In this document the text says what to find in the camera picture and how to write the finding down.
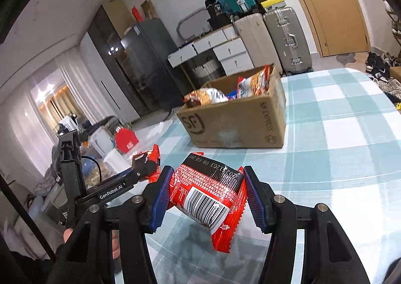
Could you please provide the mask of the left hand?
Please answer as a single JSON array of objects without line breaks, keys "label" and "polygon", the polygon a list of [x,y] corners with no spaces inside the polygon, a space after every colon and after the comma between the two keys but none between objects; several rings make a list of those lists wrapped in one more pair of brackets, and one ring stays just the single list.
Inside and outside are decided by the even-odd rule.
[{"label": "left hand", "polygon": [[[63,241],[67,242],[68,238],[71,236],[73,232],[72,228],[67,228],[63,233]],[[112,230],[112,256],[113,259],[117,259],[120,257],[120,239],[119,239],[119,231]]]}]

